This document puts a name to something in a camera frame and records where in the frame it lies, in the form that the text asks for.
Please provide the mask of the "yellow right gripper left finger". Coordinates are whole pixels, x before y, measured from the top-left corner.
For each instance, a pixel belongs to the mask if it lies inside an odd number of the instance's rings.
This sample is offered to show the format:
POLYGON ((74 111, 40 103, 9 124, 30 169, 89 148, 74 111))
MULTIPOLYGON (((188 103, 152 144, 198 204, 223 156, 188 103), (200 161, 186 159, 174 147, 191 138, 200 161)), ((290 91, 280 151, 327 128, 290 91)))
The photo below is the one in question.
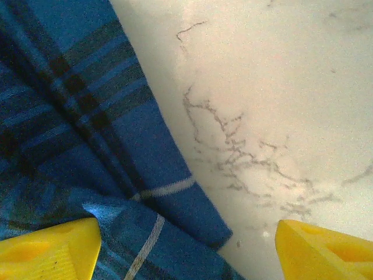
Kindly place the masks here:
POLYGON ((1 279, 92 279, 101 248, 95 218, 1 241, 1 279))

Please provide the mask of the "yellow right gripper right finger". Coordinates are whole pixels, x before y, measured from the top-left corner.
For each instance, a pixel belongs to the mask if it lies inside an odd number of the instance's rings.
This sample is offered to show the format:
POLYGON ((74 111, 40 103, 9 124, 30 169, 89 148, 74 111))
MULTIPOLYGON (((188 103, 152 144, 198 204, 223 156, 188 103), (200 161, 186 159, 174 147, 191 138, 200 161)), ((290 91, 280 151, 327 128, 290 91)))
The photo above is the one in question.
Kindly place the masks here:
POLYGON ((275 247, 284 278, 372 279, 372 242, 296 220, 280 220, 275 247))

